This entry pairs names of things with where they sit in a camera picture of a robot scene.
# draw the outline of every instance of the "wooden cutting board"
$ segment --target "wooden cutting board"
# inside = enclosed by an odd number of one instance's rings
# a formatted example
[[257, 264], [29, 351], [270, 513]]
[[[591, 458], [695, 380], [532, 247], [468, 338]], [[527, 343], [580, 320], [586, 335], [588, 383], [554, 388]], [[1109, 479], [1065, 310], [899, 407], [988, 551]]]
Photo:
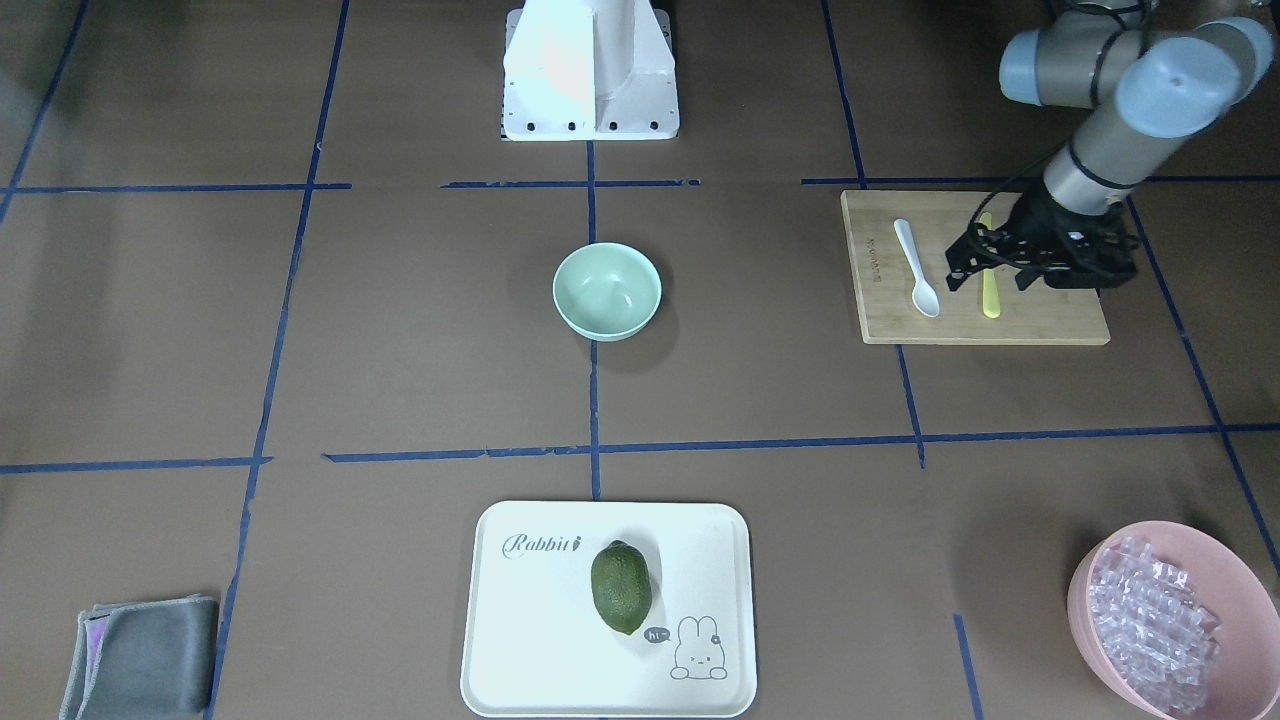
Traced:
[[[1019, 292], [1018, 272], [995, 270], [1001, 314], [982, 313], [982, 275], [956, 292], [947, 290], [946, 250], [964, 232], [983, 192], [849, 190], [840, 196], [849, 259], [858, 296], [863, 341], [870, 345], [1106, 345], [1111, 340], [1097, 292], [1053, 290], [1043, 281]], [[1015, 193], [992, 199], [987, 210], [1004, 224]], [[893, 220], [911, 223], [924, 277], [937, 291], [942, 313], [925, 318], [911, 304], [915, 284], [893, 232]]]

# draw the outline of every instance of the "robotic arm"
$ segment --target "robotic arm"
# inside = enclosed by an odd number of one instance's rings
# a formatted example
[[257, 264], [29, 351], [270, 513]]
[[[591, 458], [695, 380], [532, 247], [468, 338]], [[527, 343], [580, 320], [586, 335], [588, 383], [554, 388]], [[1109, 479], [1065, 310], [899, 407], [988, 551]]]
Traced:
[[947, 287], [1002, 264], [1055, 288], [1116, 287], [1137, 269], [1121, 201], [1189, 138], [1247, 96], [1271, 64], [1260, 23], [1225, 18], [1189, 33], [1146, 29], [1157, 0], [1075, 4], [1024, 32], [1001, 60], [1001, 90], [1034, 105], [1094, 108], [998, 229], [975, 220], [950, 249]]

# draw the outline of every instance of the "mint green bowl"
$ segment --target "mint green bowl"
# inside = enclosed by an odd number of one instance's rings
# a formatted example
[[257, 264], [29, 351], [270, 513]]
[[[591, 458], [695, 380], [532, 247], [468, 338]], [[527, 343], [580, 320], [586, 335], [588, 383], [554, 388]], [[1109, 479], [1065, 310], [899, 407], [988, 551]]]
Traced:
[[596, 242], [579, 247], [561, 263], [552, 297], [575, 332], [613, 342], [640, 332], [658, 311], [662, 279], [639, 250]]

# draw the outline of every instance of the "bowl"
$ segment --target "bowl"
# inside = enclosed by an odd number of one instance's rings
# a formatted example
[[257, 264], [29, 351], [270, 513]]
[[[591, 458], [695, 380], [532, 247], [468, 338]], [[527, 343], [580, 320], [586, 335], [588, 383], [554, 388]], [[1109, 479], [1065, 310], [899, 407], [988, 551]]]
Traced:
[[[1119, 544], [1125, 536], [1149, 542], [1158, 560], [1185, 570], [1197, 600], [1222, 621], [1215, 635], [1221, 655], [1207, 680], [1208, 702], [1193, 715], [1174, 719], [1156, 710], [1124, 682], [1102, 650], [1089, 610], [1089, 583], [1102, 548]], [[1071, 637], [1089, 669], [1120, 697], [1157, 717], [1258, 720], [1280, 696], [1280, 615], [1271, 597], [1243, 560], [1194, 528], [1152, 520], [1115, 532], [1076, 568], [1066, 614]]]
[[561, 318], [582, 337], [600, 342], [628, 338], [658, 311], [658, 269], [634, 247], [596, 242], [571, 252], [552, 279]]

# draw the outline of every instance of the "rabbit face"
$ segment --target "rabbit face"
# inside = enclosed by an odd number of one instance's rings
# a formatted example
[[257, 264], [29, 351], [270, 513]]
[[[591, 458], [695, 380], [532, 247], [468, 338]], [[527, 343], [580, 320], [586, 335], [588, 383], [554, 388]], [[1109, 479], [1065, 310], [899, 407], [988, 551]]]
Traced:
[[685, 618], [677, 628], [676, 666], [671, 676], [677, 680], [723, 680], [724, 647], [721, 646], [716, 619]]

